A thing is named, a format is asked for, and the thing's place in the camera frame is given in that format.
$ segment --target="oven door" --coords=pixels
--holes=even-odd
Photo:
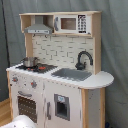
[[[55,33],[78,33],[78,15],[55,15]]]
[[[43,94],[11,86],[13,118],[28,116],[37,128],[44,128]]]

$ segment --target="gray curtain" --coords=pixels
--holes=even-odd
[[[106,88],[106,120],[128,127],[128,0],[4,0],[11,65],[25,57],[19,13],[102,11],[102,70],[115,81]]]
[[[8,98],[8,84],[7,84],[7,75],[6,75],[7,67],[8,67],[8,62],[7,62],[5,29],[4,29],[2,2],[0,0],[0,102]]]

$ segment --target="cabinet door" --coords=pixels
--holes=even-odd
[[[37,128],[44,128],[43,94],[11,86],[13,117],[26,115],[35,123]]]
[[[45,82],[45,97],[45,128],[82,128],[79,89]]]

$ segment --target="knob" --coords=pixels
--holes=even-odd
[[[17,77],[13,77],[13,80],[14,82],[17,82],[18,81],[18,78]]]
[[[32,88],[36,88],[36,86],[37,86],[36,82],[33,81],[33,82],[31,83],[31,86],[32,86]]]

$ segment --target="wooden top shelf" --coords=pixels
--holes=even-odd
[[[23,13],[19,15],[63,15],[63,14],[95,14],[95,13],[101,13],[101,11],[82,11],[82,12],[46,12],[46,13]]]

